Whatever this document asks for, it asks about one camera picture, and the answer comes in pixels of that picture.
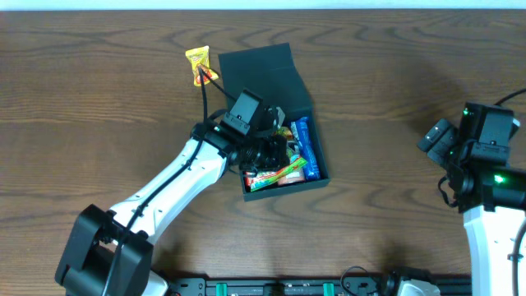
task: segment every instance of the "cardboard box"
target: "cardboard box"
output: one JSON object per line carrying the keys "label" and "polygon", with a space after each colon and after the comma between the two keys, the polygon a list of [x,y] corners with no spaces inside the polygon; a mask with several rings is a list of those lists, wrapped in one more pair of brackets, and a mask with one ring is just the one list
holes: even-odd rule
{"label": "cardboard box", "polygon": [[[289,126],[288,123],[303,116],[309,117],[308,127],[312,148],[321,173],[320,180],[295,183],[284,187],[274,185],[250,192],[250,189],[245,186],[242,172],[240,172],[245,201],[327,186],[330,176],[318,136],[316,120],[312,112],[311,96],[294,66],[288,44],[248,49],[235,53],[222,53],[219,55],[219,65],[224,89],[229,94],[237,98],[243,89],[248,89],[260,96],[265,104],[281,107],[286,116],[284,126]],[[234,101],[227,98],[229,109],[232,108],[233,104]]]}

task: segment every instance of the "yellow snack package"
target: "yellow snack package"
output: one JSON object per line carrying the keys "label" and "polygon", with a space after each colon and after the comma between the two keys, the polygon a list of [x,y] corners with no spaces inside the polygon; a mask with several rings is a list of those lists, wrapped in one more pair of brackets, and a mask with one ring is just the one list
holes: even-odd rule
{"label": "yellow snack package", "polygon": [[[201,79],[199,77],[198,67],[201,67],[203,71],[210,77],[212,80],[219,78],[216,72],[210,70],[210,60],[208,59],[208,52],[210,47],[206,45],[205,47],[198,49],[190,49],[185,52],[185,55],[188,58],[188,61],[191,63],[191,70],[194,73],[194,86],[201,86]],[[205,84],[208,84],[208,78],[203,76],[203,81]]]}

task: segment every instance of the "wooden table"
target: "wooden table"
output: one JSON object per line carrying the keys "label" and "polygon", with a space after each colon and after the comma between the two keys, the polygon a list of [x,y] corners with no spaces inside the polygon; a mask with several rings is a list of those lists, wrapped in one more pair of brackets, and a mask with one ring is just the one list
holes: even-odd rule
{"label": "wooden table", "polygon": [[[289,42],[311,92],[328,187],[245,203],[228,174],[155,246],[168,275],[469,273],[462,216],[416,143],[466,100],[524,87],[522,11],[8,12],[0,18],[0,294],[53,281],[81,210],[150,181],[201,120],[184,52]],[[525,119],[525,97],[510,101]],[[225,106],[209,87],[209,110]],[[512,141],[526,168],[526,132]]]}

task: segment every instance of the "green light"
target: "green light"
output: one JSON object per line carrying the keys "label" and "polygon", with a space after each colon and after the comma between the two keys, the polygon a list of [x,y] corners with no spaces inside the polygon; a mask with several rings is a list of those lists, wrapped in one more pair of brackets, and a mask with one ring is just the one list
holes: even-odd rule
{"label": "green light", "polygon": [[497,183],[500,184],[500,183],[503,183],[504,181],[505,181],[505,179],[502,178],[502,176],[500,176],[500,175],[495,175],[495,182],[497,182]]}

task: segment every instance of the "blue wrapper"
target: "blue wrapper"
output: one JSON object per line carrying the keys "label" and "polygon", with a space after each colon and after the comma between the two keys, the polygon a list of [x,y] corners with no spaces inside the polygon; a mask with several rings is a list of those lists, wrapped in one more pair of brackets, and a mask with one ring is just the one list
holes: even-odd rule
{"label": "blue wrapper", "polygon": [[309,128],[307,126],[308,120],[308,117],[303,117],[295,122],[291,122],[290,130],[293,132],[296,141],[298,141],[302,157],[307,161],[307,164],[303,167],[305,178],[308,181],[312,181],[320,179],[320,169],[318,169],[316,156],[314,155],[314,150],[312,150],[312,142],[309,137]]}

